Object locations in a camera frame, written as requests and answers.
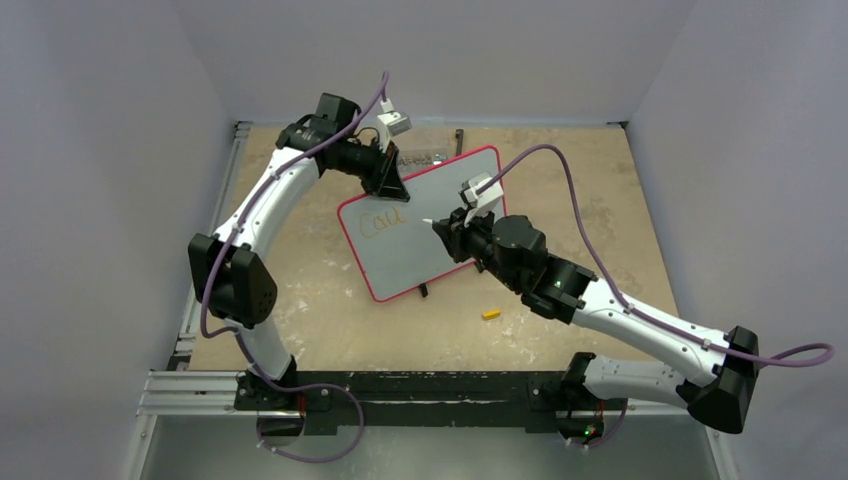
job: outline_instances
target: gray wall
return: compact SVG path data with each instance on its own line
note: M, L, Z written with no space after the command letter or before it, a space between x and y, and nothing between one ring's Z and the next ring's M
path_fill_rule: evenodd
M745 325L776 353L842 348L762 372L744 478L848 469L848 3L700 1L629 128L682 314Z
M694 0L173 0L228 110L300 117L390 68L418 122L629 118Z
M0 478L117 477L230 128L167 2L2 2Z

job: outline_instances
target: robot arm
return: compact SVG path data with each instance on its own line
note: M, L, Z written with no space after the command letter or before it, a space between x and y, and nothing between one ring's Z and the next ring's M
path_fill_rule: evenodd
M628 310L636 307L711 343L753 354L756 335L740 327L725 334L627 296L629 303L622 306L606 280L548 252L545 234L533 228L527 217L510 215L495 221L491 209L503 195L500 184L481 195L475 192L489 180L484 174L466 182L460 192L466 206L446 219L430 221L453 260L475 259L537 315L610 335L659 360L617 361L578 353L569 375L580 385L572 387L598 399L637 398L684 407L708 426L729 433L742 431L757 368L678 337Z
M349 127L361 112L350 100L323 94L315 114L280 133L268 168L235 213L211 237L197 234L189 243L192 281L200 302L215 259L224 248L223 239L234 232L214 279L209 311L238 331L256 363L275 381L283 378L294 360L280 341L274 322L265 321L276 303L277 286L263 261L294 205L328 169L358 177L369 195L409 201L398 174L399 152L392 136L409 130L411 123L405 114L394 111L390 100L381 105L379 140L362 145L349 134L282 171L283 165Z

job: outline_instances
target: robot end effector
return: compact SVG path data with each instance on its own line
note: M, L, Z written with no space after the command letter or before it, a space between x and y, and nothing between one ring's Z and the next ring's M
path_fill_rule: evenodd
M499 182L484 192L490 181L480 174L462 185L460 197L466 204L446 219L432 221L432 229L454 262L474 258L510 291L521 295L521 303L544 318L569 323L586 285L594 273L575 263L548 253L545 234L533 228L523 215L509 215L495 221L492 210L501 201Z
M394 110L390 100L384 100L381 105L383 113L377 116L375 128L377 138L370 145L350 142L355 138L350 135L327 146L314 158L320 175L327 169L339 170L358 177L368 195L408 202L409 192L397 169L399 151L391 138L411 129L412 124L406 114ZM304 116L280 132L276 147L305 152L348 126L360 111L356 103L324 93L314 114Z

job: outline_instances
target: metal frame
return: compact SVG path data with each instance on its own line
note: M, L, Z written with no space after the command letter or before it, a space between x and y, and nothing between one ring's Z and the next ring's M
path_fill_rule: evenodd
M224 179L215 204L208 231L211 233L223 221L226 206L230 203L244 157L253 122L239 122L235 126L233 145L230 149ZM189 287L188 300L183 322L177 338L175 357L190 358L194 350L195 337L199 329L200 311ZM139 480L147 461L151 440L156 433L160 416L258 416L255 411L237 411L233 403L237 394L236 376L240 372L224 371L153 371L148 374L144 392L136 412L136 425L130 441L130 450L122 477ZM628 416L688 415L683 409L652 402L632 401ZM262 412L263 417L296 418L298 412ZM738 480L739 474L733 460L728 435L704 427L719 477L722 480Z

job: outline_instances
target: yellow marker cap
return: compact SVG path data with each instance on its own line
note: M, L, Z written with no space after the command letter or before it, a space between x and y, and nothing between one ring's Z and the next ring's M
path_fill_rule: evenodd
M498 318L501 316L500 310L490 310L483 314L483 320L491 320L493 318Z

